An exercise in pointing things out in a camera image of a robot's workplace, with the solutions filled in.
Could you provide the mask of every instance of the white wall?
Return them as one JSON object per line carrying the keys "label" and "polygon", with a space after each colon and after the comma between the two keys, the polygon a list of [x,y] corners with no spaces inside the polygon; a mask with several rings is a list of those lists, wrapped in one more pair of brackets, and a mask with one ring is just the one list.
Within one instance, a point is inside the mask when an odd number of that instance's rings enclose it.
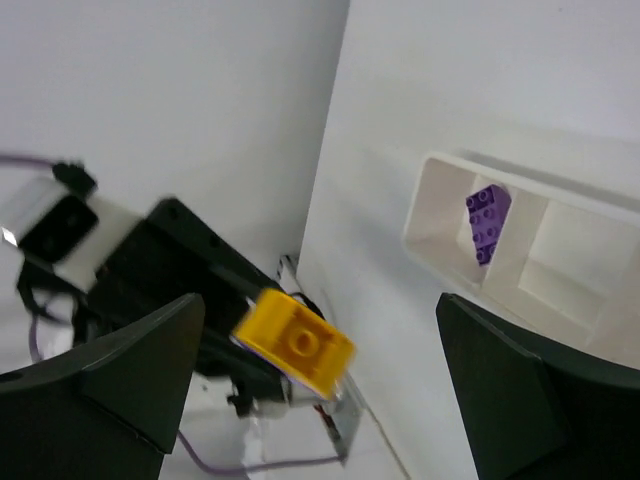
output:
{"label": "white wall", "polygon": [[299,280],[412,478],[474,478],[435,323],[401,234],[429,150],[467,149],[638,196],[640,3],[353,0]]}
{"label": "white wall", "polygon": [[[1,2],[0,150],[82,157],[104,195],[141,212],[175,193],[275,270],[280,253],[300,247],[347,9],[348,0]],[[0,201],[26,178],[2,171]],[[3,247],[0,265],[5,371],[28,363],[27,319],[13,290],[19,259]]]}

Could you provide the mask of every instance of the purple wire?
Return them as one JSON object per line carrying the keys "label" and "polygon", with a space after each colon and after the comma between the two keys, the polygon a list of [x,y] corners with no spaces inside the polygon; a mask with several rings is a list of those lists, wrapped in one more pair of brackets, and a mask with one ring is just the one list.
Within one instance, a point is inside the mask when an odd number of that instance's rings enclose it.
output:
{"label": "purple wire", "polygon": [[3,167],[51,168],[55,161],[34,155],[21,153],[0,153],[0,165]]}
{"label": "purple wire", "polygon": [[29,326],[29,354],[31,355],[31,361],[38,363],[42,361],[42,354],[38,347],[38,316],[33,315],[31,317],[31,325]]}
{"label": "purple wire", "polygon": [[250,473],[264,472],[267,470],[279,470],[282,468],[317,467],[320,465],[339,462],[341,460],[341,457],[334,455],[332,457],[320,457],[302,460],[281,460],[279,462],[264,463],[262,465],[251,465],[249,467],[217,467],[204,463],[204,461],[202,461],[202,459],[198,456],[194,448],[189,443],[189,440],[187,440],[184,434],[180,431],[178,431],[178,439],[191,457],[191,460],[193,460],[193,463],[195,463],[200,470],[211,475],[240,477]]}

